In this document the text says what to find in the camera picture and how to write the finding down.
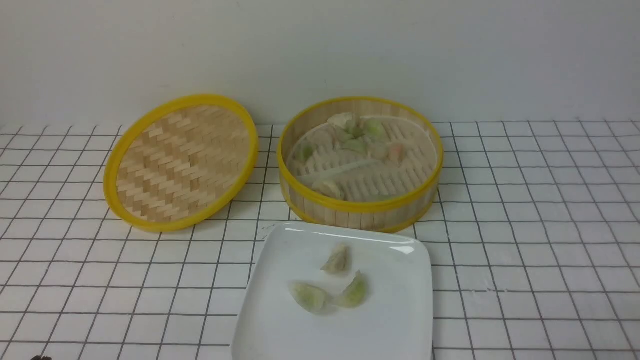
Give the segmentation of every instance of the white wall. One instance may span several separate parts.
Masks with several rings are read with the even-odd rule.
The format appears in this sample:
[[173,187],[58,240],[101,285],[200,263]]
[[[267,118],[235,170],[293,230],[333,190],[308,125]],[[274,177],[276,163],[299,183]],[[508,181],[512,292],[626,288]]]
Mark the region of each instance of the white wall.
[[640,117],[639,0],[0,0],[0,123],[257,122],[376,95],[436,121]]

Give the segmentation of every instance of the woven bamboo lid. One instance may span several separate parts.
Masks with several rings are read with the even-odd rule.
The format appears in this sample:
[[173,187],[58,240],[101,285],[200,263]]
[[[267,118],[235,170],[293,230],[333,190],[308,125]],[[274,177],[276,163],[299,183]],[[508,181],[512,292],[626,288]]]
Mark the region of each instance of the woven bamboo lid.
[[257,155],[258,135],[240,104],[218,95],[183,97],[123,135],[107,163],[105,198],[140,229],[183,229],[231,201]]

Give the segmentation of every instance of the white tile surface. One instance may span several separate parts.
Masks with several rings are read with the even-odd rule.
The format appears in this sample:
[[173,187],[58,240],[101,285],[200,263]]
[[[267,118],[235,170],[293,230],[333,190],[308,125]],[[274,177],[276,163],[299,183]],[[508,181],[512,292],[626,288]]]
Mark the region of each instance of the white tile surface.
[[[436,359],[512,359],[511,347],[517,359],[632,359],[637,124],[436,127],[441,202],[406,232],[434,265]],[[230,359],[252,261],[274,225],[297,219],[277,138],[259,127],[261,168],[230,206],[160,235],[108,212],[98,165],[118,131],[0,134],[0,357]]]

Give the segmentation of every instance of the yellow rim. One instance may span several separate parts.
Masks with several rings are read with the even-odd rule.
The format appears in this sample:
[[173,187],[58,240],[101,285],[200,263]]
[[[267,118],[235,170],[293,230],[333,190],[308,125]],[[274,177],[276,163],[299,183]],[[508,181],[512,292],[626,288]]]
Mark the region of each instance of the yellow rim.
[[[284,194],[284,200],[287,202],[287,204],[291,208],[291,211],[293,211],[299,218],[301,218],[305,222],[310,222],[312,224],[325,225],[309,217],[307,214],[305,214],[302,210],[300,210],[297,206],[293,204],[293,202],[289,198],[289,195],[287,195],[286,193],[283,193],[283,194]],[[429,202],[424,207],[424,209],[420,210],[414,217],[410,218],[407,221],[401,222],[400,224],[397,224],[395,226],[385,227],[384,229],[380,229],[376,231],[379,233],[397,233],[398,231],[402,231],[407,227],[410,227],[411,225],[416,223],[416,221],[420,220],[427,213],[427,211],[429,211],[429,209],[431,208],[431,205],[433,204],[433,199],[435,198],[435,195],[436,193],[434,192],[431,198],[429,199]]]
[[[116,189],[116,178],[122,158],[124,157],[127,150],[129,150],[129,147],[131,146],[133,141],[155,121],[179,109],[197,105],[221,106],[230,111],[233,111],[240,119],[242,119],[244,125],[249,131],[249,137],[251,139],[249,159],[246,162],[242,173],[238,177],[237,182],[222,197],[220,197],[220,199],[218,199],[203,211],[195,215],[191,215],[190,217],[180,219],[178,221],[149,222],[133,216],[124,208],[124,206],[122,206],[122,203],[118,198],[118,192]],[[107,161],[107,166],[104,172],[104,197],[107,200],[107,204],[109,205],[113,213],[132,226],[145,231],[155,232],[184,229],[185,227],[189,227],[193,224],[197,224],[203,221],[204,219],[215,214],[215,212],[227,205],[231,201],[231,199],[233,199],[234,196],[236,196],[238,192],[240,192],[240,189],[244,186],[247,180],[249,180],[257,158],[258,132],[255,129],[255,124],[251,119],[251,115],[249,115],[249,113],[245,110],[244,107],[242,107],[242,105],[238,104],[232,99],[220,95],[198,94],[181,97],[164,105],[160,105],[156,109],[153,109],[148,114],[143,116],[142,119],[133,124],[133,126],[131,126],[126,133],[124,133],[120,141],[118,141],[116,146],[113,148],[113,152],[111,153],[111,156]]]
[[[369,100],[369,101],[378,101],[378,102],[383,102],[385,104],[390,104],[390,105],[394,105],[397,106],[399,108],[405,109],[406,111],[409,111],[410,113],[414,114],[418,119],[421,119],[429,128],[429,130],[435,135],[435,140],[436,140],[436,150],[438,151],[438,163],[436,164],[436,170],[429,176],[429,178],[427,178],[427,181],[424,182],[424,184],[420,185],[417,189],[408,192],[402,196],[396,197],[394,199],[390,199],[390,200],[384,200],[384,201],[378,201],[378,202],[350,202],[350,201],[344,201],[344,200],[337,200],[337,199],[333,199],[331,197],[327,197],[324,195],[321,195],[320,193],[317,193],[313,190],[311,190],[310,188],[307,188],[306,186],[304,186],[301,182],[299,182],[298,180],[296,180],[296,178],[293,176],[293,174],[291,174],[291,172],[289,171],[289,169],[286,167],[284,159],[282,157],[282,138],[285,136],[285,134],[289,131],[289,129],[291,128],[291,126],[300,118],[302,117],[302,115],[306,114],[309,111],[312,111],[320,106],[323,106],[325,104],[328,104],[330,102],[336,102],[336,101],[351,101],[351,100]],[[287,183],[289,184],[290,187],[294,188],[294,190],[296,190],[298,193],[302,194],[303,197],[310,199],[326,208],[330,208],[330,209],[334,209],[337,211],[345,211],[345,212],[357,212],[357,213],[373,213],[373,212],[377,212],[377,211],[385,211],[385,210],[390,210],[390,209],[395,209],[398,208],[400,206],[406,205],[411,203],[412,201],[414,201],[415,199],[418,199],[421,195],[424,194],[425,191],[427,191],[429,189],[429,187],[433,184],[436,183],[436,179],[438,179],[438,176],[440,174],[440,170],[442,169],[442,158],[444,156],[444,148],[442,147],[442,141],[440,140],[440,135],[438,134],[438,131],[436,131],[435,127],[433,127],[433,125],[429,122],[429,120],[427,120],[426,117],[422,116],[422,114],[420,114],[419,112],[415,111],[414,109],[411,109],[408,106],[405,106],[403,104],[400,104],[399,102],[395,102],[395,101],[391,101],[391,100],[386,100],[386,99],[380,99],[377,97],[368,97],[368,96],[349,96],[349,97],[338,97],[336,99],[329,99],[323,102],[319,102],[303,111],[301,111],[299,114],[297,114],[288,124],[287,126],[284,128],[284,130],[282,131],[282,135],[280,136],[280,140],[278,141],[278,151],[277,151],[277,158],[278,158],[278,166],[280,167],[280,173],[282,174],[282,176],[284,177],[284,179],[287,181]]]

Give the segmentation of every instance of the white plate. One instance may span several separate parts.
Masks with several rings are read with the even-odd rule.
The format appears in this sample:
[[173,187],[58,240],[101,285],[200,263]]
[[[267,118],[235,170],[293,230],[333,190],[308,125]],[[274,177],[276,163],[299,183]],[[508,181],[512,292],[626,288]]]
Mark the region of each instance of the white plate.
[[[342,277],[320,268],[334,245],[351,247]],[[356,309],[312,315],[289,293],[305,281],[339,294],[362,271],[366,301]],[[231,344],[233,360],[429,360],[433,289],[429,253],[419,241],[306,223],[269,235],[251,278]]]

